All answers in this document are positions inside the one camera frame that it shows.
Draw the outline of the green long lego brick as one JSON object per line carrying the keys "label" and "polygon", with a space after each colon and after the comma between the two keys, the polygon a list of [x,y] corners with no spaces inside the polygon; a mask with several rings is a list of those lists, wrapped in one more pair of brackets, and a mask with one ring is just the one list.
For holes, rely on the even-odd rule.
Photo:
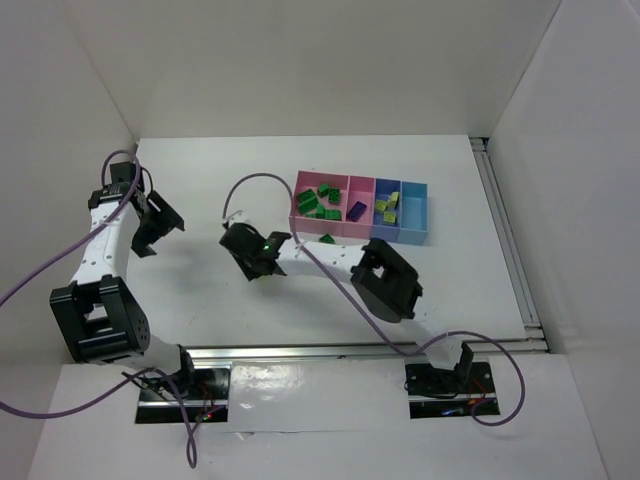
{"label": "green long lego brick", "polygon": [[319,201],[317,197],[315,199],[311,199],[304,203],[298,203],[297,212],[299,215],[305,216],[311,212],[314,212],[318,204],[319,204]]}

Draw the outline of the green lego brick small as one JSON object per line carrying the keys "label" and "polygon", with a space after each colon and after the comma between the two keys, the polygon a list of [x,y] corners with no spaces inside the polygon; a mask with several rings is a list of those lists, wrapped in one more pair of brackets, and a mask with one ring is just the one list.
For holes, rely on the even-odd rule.
{"label": "green lego brick small", "polygon": [[325,219],[330,221],[342,221],[342,212],[338,209],[328,209],[325,211]]}

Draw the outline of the purple lego brick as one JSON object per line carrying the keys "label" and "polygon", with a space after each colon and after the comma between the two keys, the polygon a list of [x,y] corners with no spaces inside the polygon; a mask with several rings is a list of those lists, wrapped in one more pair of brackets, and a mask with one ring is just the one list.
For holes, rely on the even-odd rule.
{"label": "purple lego brick", "polygon": [[356,201],[346,214],[346,219],[357,223],[367,210],[367,205],[361,201]]}

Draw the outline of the large pink container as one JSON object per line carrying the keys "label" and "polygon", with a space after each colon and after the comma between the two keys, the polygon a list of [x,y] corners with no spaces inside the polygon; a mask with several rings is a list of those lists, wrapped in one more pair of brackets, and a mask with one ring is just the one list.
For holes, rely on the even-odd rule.
{"label": "large pink container", "polygon": [[343,237],[346,226],[347,175],[299,171],[289,223],[298,233]]}

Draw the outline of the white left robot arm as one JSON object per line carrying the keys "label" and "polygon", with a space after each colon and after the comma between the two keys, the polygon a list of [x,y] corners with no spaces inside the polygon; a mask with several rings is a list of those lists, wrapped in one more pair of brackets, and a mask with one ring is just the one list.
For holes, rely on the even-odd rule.
{"label": "white left robot arm", "polygon": [[138,191],[121,206],[123,198],[114,186],[92,194],[92,238],[70,283],[51,292],[49,305],[75,362],[149,368],[152,385],[168,389],[156,372],[161,370],[185,393],[196,383],[191,356],[185,347],[151,333],[126,284],[129,255],[154,255],[151,245],[174,229],[183,230],[184,220],[156,191]]}

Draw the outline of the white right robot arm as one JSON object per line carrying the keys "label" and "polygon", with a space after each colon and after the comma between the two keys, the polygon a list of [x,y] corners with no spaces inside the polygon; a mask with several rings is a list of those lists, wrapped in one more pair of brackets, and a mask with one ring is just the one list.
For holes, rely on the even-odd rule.
{"label": "white right robot arm", "polygon": [[458,381],[468,379],[473,353],[461,340],[432,321],[421,305],[418,272],[386,241],[336,245],[301,241],[290,233],[262,236],[244,222],[228,220],[220,239],[248,280],[264,276],[325,277],[342,291],[351,286],[354,305],[373,320],[402,327],[437,371]]}

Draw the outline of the green lego near containers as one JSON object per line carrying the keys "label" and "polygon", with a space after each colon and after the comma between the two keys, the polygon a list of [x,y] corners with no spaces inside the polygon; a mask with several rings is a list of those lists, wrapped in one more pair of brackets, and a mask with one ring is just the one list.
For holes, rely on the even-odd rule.
{"label": "green lego near containers", "polygon": [[336,243],[335,239],[330,234],[322,235],[319,238],[319,241],[321,243],[325,243],[325,244],[335,244]]}

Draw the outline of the small pink container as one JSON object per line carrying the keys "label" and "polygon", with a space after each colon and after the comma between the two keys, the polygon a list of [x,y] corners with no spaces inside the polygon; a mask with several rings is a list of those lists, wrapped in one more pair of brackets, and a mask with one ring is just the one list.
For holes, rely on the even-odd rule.
{"label": "small pink container", "polygon": [[344,235],[349,238],[370,237],[373,225],[375,179],[350,176]]}

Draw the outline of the purple blue container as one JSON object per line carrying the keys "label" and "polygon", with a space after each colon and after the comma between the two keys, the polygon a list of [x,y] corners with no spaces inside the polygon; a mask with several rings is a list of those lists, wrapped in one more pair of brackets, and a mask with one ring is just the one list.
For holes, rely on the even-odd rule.
{"label": "purple blue container", "polygon": [[400,232],[400,192],[398,180],[375,180],[371,237],[396,242]]}

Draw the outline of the light blue container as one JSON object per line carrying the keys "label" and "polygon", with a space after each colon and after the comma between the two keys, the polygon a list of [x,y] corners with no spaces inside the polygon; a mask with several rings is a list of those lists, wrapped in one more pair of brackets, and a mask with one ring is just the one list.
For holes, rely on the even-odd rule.
{"label": "light blue container", "polygon": [[398,242],[422,246],[428,234],[428,185],[401,182]]}

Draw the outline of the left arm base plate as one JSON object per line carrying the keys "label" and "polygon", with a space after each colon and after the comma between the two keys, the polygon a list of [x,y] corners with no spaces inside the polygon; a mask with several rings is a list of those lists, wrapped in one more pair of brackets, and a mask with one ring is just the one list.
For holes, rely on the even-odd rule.
{"label": "left arm base plate", "polygon": [[[194,382],[178,386],[187,418],[192,424],[228,421],[231,368],[215,366],[194,371]],[[140,388],[135,423],[159,425],[182,423],[180,405],[169,385],[160,378],[137,381]]]}

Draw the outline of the aluminium rail front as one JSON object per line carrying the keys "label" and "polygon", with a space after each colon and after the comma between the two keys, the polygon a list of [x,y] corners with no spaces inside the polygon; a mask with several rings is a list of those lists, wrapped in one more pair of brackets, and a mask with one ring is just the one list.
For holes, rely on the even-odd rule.
{"label": "aluminium rail front", "polygon": [[[499,349],[488,342],[467,341],[474,354],[500,353]],[[549,347],[541,338],[523,341],[507,341],[500,344],[512,354],[549,353]],[[381,357],[395,355],[391,348],[384,345],[327,345],[301,347],[237,347],[237,348],[189,348],[187,349],[198,363],[205,361],[240,359],[293,359],[293,358],[346,358]]]}

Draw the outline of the aluminium rail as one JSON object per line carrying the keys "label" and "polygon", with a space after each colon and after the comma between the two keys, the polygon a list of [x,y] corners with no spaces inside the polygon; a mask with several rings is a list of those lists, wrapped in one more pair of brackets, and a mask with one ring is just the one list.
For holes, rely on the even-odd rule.
{"label": "aluminium rail", "polygon": [[[467,341],[474,354],[500,353],[499,349],[488,342]],[[549,353],[549,347],[541,338],[523,341],[507,341],[500,344],[512,354]],[[395,355],[391,348],[384,345],[327,345],[301,347],[237,347],[237,348],[189,348],[187,349],[198,363],[205,361],[240,359],[293,359],[293,358],[346,358],[381,357]]]}
{"label": "aluminium rail", "polygon": [[511,288],[515,295],[526,338],[543,342],[546,336],[540,322],[537,307],[524,270],[498,180],[487,150],[488,139],[470,137],[469,143],[485,192],[494,227],[505,261]]}

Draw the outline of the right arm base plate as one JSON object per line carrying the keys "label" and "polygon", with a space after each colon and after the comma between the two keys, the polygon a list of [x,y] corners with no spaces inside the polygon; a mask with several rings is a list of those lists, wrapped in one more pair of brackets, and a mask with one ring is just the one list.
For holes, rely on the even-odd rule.
{"label": "right arm base plate", "polygon": [[428,363],[405,365],[404,389],[411,419],[498,415],[500,407],[492,371],[487,361],[475,361],[463,344],[460,362],[444,370]]}

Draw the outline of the aluminium rail right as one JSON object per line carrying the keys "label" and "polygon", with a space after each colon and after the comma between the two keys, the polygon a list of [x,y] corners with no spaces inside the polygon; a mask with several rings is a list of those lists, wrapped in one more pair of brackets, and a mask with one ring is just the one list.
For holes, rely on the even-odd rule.
{"label": "aluminium rail right", "polygon": [[537,307],[524,270],[498,180],[487,150],[488,139],[470,137],[469,143],[485,192],[494,227],[505,261],[511,288],[515,295],[526,338],[543,342],[546,336],[540,322]]}

